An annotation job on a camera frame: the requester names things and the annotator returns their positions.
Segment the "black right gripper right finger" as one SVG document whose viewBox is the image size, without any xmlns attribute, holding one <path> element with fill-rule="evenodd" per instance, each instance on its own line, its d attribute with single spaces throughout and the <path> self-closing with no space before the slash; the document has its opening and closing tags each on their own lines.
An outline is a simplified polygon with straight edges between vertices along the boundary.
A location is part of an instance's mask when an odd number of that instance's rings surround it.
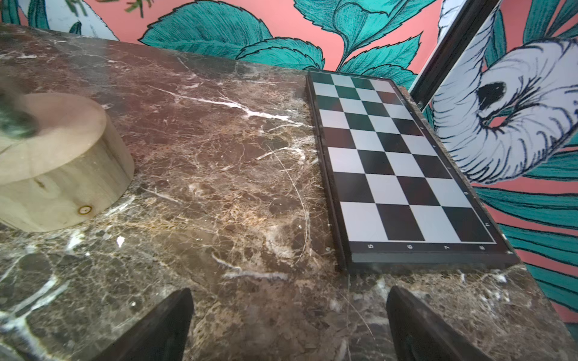
<svg viewBox="0 0 578 361">
<path fill-rule="evenodd" d="M 409 290 L 394 286 L 386 302 L 399 360 L 490 360 Z"/>
</svg>

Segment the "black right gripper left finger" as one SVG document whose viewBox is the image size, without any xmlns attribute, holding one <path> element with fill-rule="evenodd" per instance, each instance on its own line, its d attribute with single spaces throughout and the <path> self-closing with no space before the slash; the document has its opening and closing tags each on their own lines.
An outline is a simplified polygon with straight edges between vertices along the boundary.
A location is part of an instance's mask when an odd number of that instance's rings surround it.
<svg viewBox="0 0 578 361">
<path fill-rule="evenodd" d="M 193 315 L 191 290 L 176 290 L 94 359 L 181 360 Z"/>
</svg>

